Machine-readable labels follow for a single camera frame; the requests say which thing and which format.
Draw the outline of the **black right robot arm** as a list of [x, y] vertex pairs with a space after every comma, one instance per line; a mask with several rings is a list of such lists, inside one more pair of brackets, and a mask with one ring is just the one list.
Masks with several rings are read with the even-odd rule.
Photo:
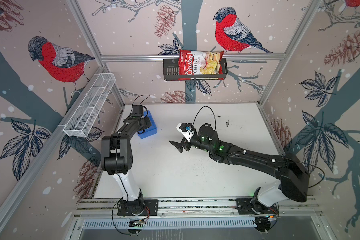
[[274, 177], [276, 182], [256, 189], [253, 204], [270, 207], [286, 199], [299, 203], [307, 201], [310, 173], [298, 158], [262, 154], [221, 141], [210, 124], [196, 130], [191, 123], [180, 123], [177, 130], [183, 139], [179, 143], [172, 141], [171, 144], [179, 152], [196, 148], [207, 152], [219, 164], [243, 166]]

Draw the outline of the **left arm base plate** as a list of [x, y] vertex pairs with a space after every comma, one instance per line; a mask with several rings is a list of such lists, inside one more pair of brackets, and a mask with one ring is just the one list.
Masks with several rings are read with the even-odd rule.
[[148, 217], [156, 216], [158, 213], [158, 200], [134, 200], [125, 201], [121, 199], [118, 202], [118, 217]]

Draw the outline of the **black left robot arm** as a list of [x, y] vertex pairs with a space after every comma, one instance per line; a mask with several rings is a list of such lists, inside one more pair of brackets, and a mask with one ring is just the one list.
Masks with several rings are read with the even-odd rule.
[[135, 201], [141, 195], [141, 189], [131, 172], [133, 166], [131, 139], [136, 133], [142, 134], [151, 126], [147, 108], [133, 105], [123, 125], [113, 135], [102, 138], [101, 169], [116, 180], [124, 201]]

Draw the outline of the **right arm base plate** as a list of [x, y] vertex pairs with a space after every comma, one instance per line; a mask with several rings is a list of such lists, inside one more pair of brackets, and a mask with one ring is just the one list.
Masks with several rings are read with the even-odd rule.
[[271, 207], [266, 207], [261, 203], [251, 202], [250, 198], [236, 199], [236, 210], [239, 215], [278, 215], [279, 209], [276, 204]]

